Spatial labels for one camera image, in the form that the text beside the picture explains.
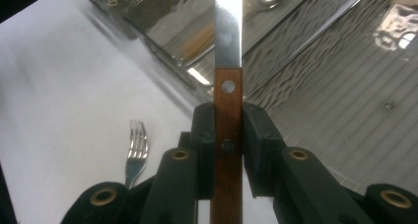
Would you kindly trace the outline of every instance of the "steel blade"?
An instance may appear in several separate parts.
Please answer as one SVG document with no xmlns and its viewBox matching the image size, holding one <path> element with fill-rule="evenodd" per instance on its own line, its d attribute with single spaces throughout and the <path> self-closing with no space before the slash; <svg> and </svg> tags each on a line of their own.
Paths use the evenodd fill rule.
<svg viewBox="0 0 418 224">
<path fill-rule="evenodd" d="M 242 65 L 243 0 L 215 0 L 215 66 Z"/>
</svg>

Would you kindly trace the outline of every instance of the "rivet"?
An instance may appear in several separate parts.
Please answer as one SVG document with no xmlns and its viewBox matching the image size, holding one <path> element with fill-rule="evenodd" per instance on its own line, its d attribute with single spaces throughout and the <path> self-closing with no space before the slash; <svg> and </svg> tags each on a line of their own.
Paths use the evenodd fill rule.
<svg viewBox="0 0 418 224">
<path fill-rule="evenodd" d="M 222 91 L 230 94 L 234 90 L 235 90 L 235 83 L 231 80 L 225 80 L 225 82 L 222 84 Z"/>
<path fill-rule="evenodd" d="M 222 142 L 221 148 L 222 151 L 226 153 L 231 153 L 232 151 L 234 151 L 235 145 L 233 141 L 231 141 L 230 139 L 226 139 Z"/>
</svg>

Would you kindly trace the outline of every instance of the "metal fork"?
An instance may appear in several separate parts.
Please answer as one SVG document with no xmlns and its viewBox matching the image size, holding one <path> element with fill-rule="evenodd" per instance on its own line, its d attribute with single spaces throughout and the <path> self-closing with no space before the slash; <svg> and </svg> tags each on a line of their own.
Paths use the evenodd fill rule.
<svg viewBox="0 0 418 224">
<path fill-rule="evenodd" d="M 144 123 L 140 120 L 130 121 L 130 147 L 126 161 L 125 186 L 132 188 L 136 179 L 145 168 L 148 157 L 148 138 Z"/>
</svg>

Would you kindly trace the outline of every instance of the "brass insert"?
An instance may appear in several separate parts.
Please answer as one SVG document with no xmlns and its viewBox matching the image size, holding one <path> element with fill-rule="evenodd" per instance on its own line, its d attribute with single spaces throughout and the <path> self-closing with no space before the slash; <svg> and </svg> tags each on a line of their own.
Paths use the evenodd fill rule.
<svg viewBox="0 0 418 224">
<path fill-rule="evenodd" d="M 188 152 L 183 150 L 176 150 L 172 152 L 172 158 L 175 160 L 185 160 L 188 158 Z"/>
<path fill-rule="evenodd" d="M 392 190 L 385 189 L 381 191 L 381 197 L 388 203 L 399 208 L 411 208 L 412 202 L 408 197 L 402 193 Z"/>
<path fill-rule="evenodd" d="M 289 152 L 290 156 L 296 160 L 305 161 L 310 157 L 308 153 L 302 150 L 292 150 Z"/>
<path fill-rule="evenodd" d="M 114 187 L 103 187 L 90 197 L 90 203 L 94 206 L 103 206 L 114 201 L 117 191 Z"/>
</svg>

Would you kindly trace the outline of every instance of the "wooden handle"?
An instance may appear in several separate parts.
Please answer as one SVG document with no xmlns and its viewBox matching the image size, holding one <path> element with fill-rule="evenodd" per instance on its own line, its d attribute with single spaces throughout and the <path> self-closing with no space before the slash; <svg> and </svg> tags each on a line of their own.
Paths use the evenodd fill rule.
<svg viewBox="0 0 418 224">
<path fill-rule="evenodd" d="M 209 26 L 206 26 L 192 38 L 187 40 L 180 47 L 184 61 L 193 59 L 209 46 L 211 46 L 215 40 L 214 35 L 215 24 L 212 22 Z"/>
<path fill-rule="evenodd" d="M 235 89 L 229 93 L 231 82 Z M 242 224 L 243 73 L 240 68 L 215 68 L 214 104 L 217 145 L 211 224 Z"/>
</svg>

